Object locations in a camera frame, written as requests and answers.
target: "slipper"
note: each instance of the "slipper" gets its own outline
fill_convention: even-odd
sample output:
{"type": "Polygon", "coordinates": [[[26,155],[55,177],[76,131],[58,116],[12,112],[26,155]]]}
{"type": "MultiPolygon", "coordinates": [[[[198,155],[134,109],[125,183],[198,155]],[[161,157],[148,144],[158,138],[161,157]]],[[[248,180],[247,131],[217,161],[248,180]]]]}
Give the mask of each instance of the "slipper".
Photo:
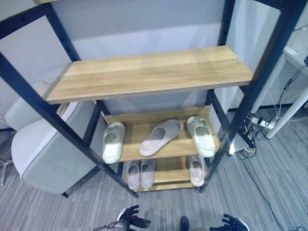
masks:
{"type": "Polygon", "coordinates": [[[215,143],[204,119],[197,116],[189,117],[186,126],[198,153],[204,157],[214,156],[215,143]]]}
{"type": "Polygon", "coordinates": [[[183,129],[183,124],[177,119],[170,119],[155,127],[151,134],[142,142],[139,153],[151,156],[175,138],[183,129]]]}
{"type": "Polygon", "coordinates": [[[140,187],[140,161],[127,162],[127,183],[132,190],[140,187]]]}
{"type": "Polygon", "coordinates": [[[141,186],[149,189],[153,185],[155,160],[141,160],[141,186]]]}
{"type": "Polygon", "coordinates": [[[120,122],[110,124],[103,134],[103,161],[106,164],[117,162],[122,155],[125,126],[120,122]]]}
{"type": "Polygon", "coordinates": [[[205,177],[203,157],[200,155],[188,156],[188,167],[192,185],[196,187],[202,186],[204,184],[205,177]]]}

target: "shoe rack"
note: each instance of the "shoe rack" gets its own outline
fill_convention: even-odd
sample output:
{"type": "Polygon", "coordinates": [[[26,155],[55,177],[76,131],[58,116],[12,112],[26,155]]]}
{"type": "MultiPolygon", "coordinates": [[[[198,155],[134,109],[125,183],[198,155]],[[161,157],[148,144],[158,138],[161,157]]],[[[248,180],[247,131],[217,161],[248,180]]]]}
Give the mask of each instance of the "shoe rack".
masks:
{"type": "Polygon", "coordinates": [[[121,122],[126,126],[120,162],[142,159],[156,160],[153,187],[147,190],[139,188],[138,192],[193,187],[190,183],[187,156],[196,155],[197,150],[187,130],[186,120],[191,116],[202,117],[208,123],[217,151],[220,142],[208,119],[208,114],[209,106],[140,114],[108,115],[105,117],[108,124],[121,122]],[[168,119],[180,120],[184,124],[184,129],[154,155],[142,156],[139,153],[139,147],[143,140],[150,135],[157,125],[168,119]]]}
{"type": "MultiPolygon", "coordinates": [[[[0,77],[37,113],[93,161],[99,170],[103,170],[134,197],[138,197],[138,194],[130,190],[121,178],[123,165],[119,165],[118,171],[113,171],[99,158],[100,154],[96,154],[90,147],[100,113],[103,112],[107,123],[118,120],[127,126],[125,145],[120,160],[122,162],[143,158],[138,153],[138,147],[141,140],[146,138],[150,130],[158,123],[172,118],[185,122],[189,116],[202,117],[208,122],[218,148],[213,161],[208,163],[210,168],[205,176],[205,184],[199,189],[200,193],[203,192],[223,156],[229,151],[230,142],[245,123],[252,104],[274,69],[307,3],[307,0],[257,0],[278,9],[281,13],[264,49],[261,61],[252,74],[233,51],[225,46],[234,13],[234,0],[225,1],[218,46],[83,61],[80,60],[52,5],[47,3],[54,0],[35,1],[44,4],[0,22],[0,39],[45,16],[71,63],[64,68],[43,98],[32,89],[1,52],[0,77]],[[215,88],[230,86],[240,86],[244,93],[243,100],[231,123],[223,113],[214,92],[215,88]],[[213,106],[225,134],[220,143],[208,120],[207,106],[198,109],[112,116],[103,102],[110,98],[193,90],[208,90],[205,105],[213,106]],[[92,112],[86,135],[80,137],[56,114],[58,106],[53,104],[86,100],[95,100],[96,107],[92,112]]],[[[156,159],[157,165],[155,183],[151,190],[192,187],[188,181],[186,159],[187,156],[194,154],[196,154],[196,149],[185,128],[176,139],[150,157],[156,159]]]]}

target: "wooden shelf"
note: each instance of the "wooden shelf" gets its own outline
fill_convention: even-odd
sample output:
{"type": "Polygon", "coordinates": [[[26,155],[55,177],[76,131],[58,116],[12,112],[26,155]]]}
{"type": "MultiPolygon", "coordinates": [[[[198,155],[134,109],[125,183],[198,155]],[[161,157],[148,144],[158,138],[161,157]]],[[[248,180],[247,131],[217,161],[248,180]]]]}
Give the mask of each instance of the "wooden shelf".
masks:
{"type": "Polygon", "coordinates": [[[185,124],[186,120],[191,116],[202,117],[208,123],[216,145],[216,150],[218,150],[220,145],[219,139],[208,120],[208,112],[209,107],[207,106],[204,108],[179,109],[163,112],[126,114],[119,116],[108,115],[105,119],[108,124],[112,122],[122,122],[126,126],[122,156],[119,160],[123,162],[146,158],[157,159],[197,154],[196,147],[185,124]],[[184,129],[175,139],[169,142],[156,154],[149,157],[142,156],[139,153],[139,147],[142,141],[150,135],[152,129],[168,119],[181,120],[184,124],[184,129]]]}
{"type": "Polygon", "coordinates": [[[169,183],[155,183],[149,189],[139,188],[136,192],[148,192],[148,191],[159,191],[159,190],[168,190],[168,189],[184,189],[184,188],[193,188],[194,186],[190,181],[180,181],[180,182],[169,182],[169,183]]]}
{"type": "Polygon", "coordinates": [[[247,85],[250,70],[227,46],[69,64],[44,98],[49,103],[247,85]]]}
{"type": "Polygon", "coordinates": [[[190,180],[187,157],[156,159],[154,183],[190,180]]]}
{"type": "Polygon", "coordinates": [[[156,160],[153,187],[139,188],[137,192],[194,187],[190,182],[187,157],[172,157],[156,160]]]}

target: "black glove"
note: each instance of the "black glove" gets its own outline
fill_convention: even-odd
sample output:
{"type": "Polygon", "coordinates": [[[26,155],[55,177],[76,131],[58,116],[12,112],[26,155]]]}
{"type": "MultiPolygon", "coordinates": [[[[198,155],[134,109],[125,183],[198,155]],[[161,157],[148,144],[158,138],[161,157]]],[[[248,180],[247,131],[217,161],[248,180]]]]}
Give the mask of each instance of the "black glove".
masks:
{"type": "Polygon", "coordinates": [[[222,219],[224,226],[219,228],[210,228],[210,231],[248,231],[247,227],[237,218],[234,218],[228,214],[223,215],[224,218],[222,219]]]}
{"type": "Polygon", "coordinates": [[[139,213],[138,208],[139,205],[127,208],[125,212],[120,216],[119,220],[125,220],[128,223],[128,225],[134,225],[142,229],[148,228],[151,224],[150,220],[145,220],[134,215],[139,213]]]}

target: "chair leg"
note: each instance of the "chair leg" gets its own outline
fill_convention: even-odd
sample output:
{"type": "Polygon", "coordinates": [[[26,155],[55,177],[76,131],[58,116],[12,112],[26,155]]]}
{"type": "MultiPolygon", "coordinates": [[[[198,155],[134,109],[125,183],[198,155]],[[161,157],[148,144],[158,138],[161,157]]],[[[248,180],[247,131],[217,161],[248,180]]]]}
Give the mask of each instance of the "chair leg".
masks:
{"type": "Polygon", "coordinates": [[[5,182],[6,167],[8,165],[11,165],[13,163],[13,160],[6,161],[0,158],[0,161],[3,163],[2,176],[1,176],[1,186],[3,186],[5,182]]]}

